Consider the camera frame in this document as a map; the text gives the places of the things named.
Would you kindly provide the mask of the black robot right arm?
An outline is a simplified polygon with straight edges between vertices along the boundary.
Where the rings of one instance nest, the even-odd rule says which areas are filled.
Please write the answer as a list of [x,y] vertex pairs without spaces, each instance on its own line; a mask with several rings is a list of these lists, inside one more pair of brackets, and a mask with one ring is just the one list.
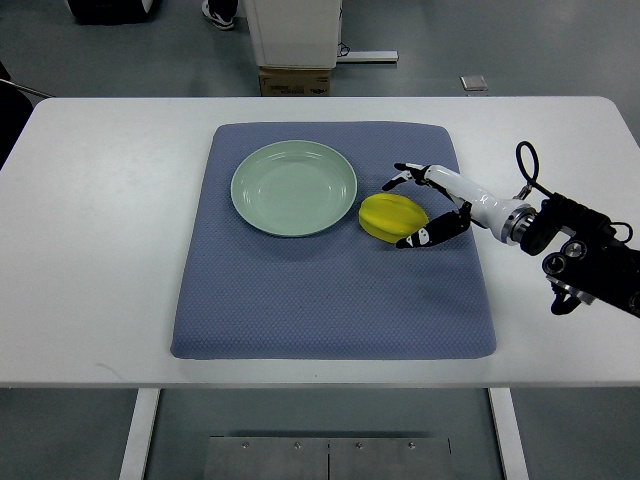
[[523,200],[536,189],[545,199],[538,210],[524,205],[507,217],[506,239],[535,256],[558,234],[568,236],[559,251],[549,253],[542,261],[555,295],[551,312],[567,315],[598,299],[638,316],[639,252],[627,246],[628,239],[616,238],[619,226],[626,227],[632,237],[631,226],[541,186],[537,181],[539,159],[530,142],[516,146],[515,158],[526,180],[516,198]]

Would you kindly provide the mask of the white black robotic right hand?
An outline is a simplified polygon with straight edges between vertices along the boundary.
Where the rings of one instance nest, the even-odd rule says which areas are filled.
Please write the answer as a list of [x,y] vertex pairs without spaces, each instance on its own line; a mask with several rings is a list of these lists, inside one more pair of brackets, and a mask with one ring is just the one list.
[[431,187],[456,206],[431,219],[410,236],[396,242],[399,249],[432,247],[444,243],[476,224],[491,231],[493,236],[505,244],[516,242],[518,223],[534,213],[534,209],[521,199],[499,199],[485,188],[441,165],[423,166],[396,163],[399,173],[382,186],[390,191],[398,185],[413,181]]

